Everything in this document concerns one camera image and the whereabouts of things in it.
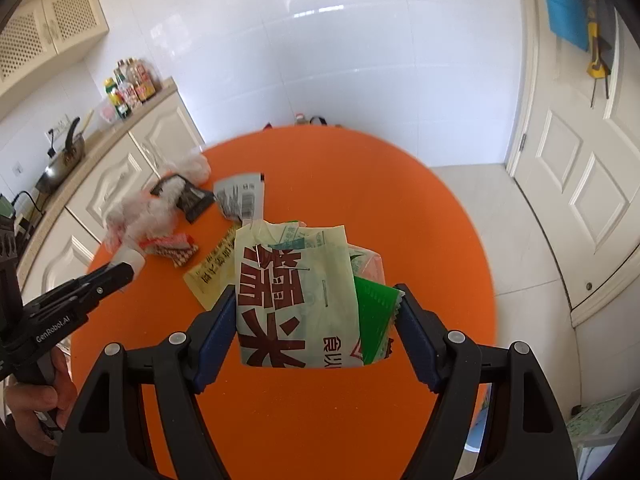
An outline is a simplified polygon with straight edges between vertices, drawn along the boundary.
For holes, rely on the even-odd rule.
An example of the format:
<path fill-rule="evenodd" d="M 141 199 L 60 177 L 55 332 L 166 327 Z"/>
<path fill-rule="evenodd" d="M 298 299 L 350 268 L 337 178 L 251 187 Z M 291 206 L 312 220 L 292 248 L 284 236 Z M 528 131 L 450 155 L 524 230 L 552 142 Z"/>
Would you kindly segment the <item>person's left hand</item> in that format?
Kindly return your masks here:
<path fill-rule="evenodd" d="M 64 428 L 77 398 L 77 388 L 60 348 L 51 350 L 51 361 L 55 369 L 52 386 L 22 384 L 11 377 L 6 388 L 6 403 L 17 433 L 34 451 L 45 456 L 55 456 L 58 444 L 44 433 L 36 413 L 57 410 L 56 423 Z"/>

